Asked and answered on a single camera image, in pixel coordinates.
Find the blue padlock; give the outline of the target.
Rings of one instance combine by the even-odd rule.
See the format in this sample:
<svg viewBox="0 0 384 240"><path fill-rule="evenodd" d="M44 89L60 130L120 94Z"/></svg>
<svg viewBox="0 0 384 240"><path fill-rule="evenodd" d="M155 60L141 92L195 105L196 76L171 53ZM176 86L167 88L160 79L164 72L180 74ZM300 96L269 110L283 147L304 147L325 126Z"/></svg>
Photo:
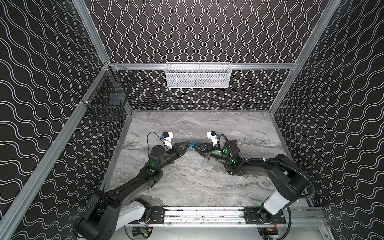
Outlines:
<svg viewBox="0 0 384 240"><path fill-rule="evenodd" d="M195 145L196 145L196 143L191 143L190 146L189 146L189 148L190 148L191 150L195 151L195 150L196 150L196 149L195 149Z"/></svg>

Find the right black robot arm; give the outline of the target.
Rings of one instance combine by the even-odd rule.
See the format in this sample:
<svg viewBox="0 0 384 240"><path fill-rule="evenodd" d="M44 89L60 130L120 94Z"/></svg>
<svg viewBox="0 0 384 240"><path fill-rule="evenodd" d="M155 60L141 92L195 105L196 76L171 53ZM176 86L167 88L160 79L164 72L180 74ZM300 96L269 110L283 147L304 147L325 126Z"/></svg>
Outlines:
<svg viewBox="0 0 384 240"><path fill-rule="evenodd" d="M268 177L275 191L261 204L257 215L263 223L270 223L275 216L292 202L306 198L303 191L313 187L309 177L286 155L274 158L245 158L240 155L237 141L228 141L221 147L214 143L192 143L190 149L206 159L214 158L224 164L232 176Z"/></svg>

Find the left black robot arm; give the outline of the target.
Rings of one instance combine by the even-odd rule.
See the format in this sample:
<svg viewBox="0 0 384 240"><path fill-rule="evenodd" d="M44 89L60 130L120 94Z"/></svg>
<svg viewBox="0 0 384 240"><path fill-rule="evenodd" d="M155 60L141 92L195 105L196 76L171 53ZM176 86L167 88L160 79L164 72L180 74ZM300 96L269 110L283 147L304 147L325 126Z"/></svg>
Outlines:
<svg viewBox="0 0 384 240"><path fill-rule="evenodd" d="M149 160L139 173L125 184L104 192L97 190L73 225L74 233L86 240L109 240L126 224L137 220L148 220L147 206L137 201L137 196L157 184L163 176L163 168L182 157L190 142L173 144L171 149L154 146Z"/></svg>

